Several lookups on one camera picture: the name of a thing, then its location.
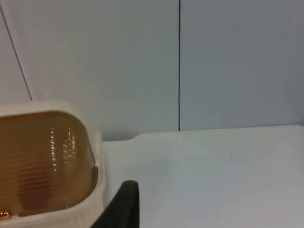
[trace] white table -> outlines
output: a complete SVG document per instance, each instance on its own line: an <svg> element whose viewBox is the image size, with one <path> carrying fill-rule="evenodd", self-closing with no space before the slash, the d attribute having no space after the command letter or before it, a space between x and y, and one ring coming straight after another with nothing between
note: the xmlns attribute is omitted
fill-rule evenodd
<svg viewBox="0 0 304 228"><path fill-rule="evenodd" d="M104 143L106 203L140 186L143 228L303 228L302 126L142 134Z"/></svg>

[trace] white wall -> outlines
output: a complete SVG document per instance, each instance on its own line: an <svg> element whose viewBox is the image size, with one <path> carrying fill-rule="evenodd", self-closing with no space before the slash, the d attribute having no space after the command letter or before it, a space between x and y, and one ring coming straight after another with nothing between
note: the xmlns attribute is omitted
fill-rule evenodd
<svg viewBox="0 0 304 228"><path fill-rule="evenodd" d="M1 12L0 69L0 105L30 101Z"/></svg>
<svg viewBox="0 0 304 228"><path fill-rule="evenodd" d="M76 103L125 139L178 129L177 0L4 0L34 100Z"/></svg>
<svg viewBox="0 0 304 228"><path fill-rule="evenodd" d="M303 123L303 0L181 3L182 130Z"/></svg>

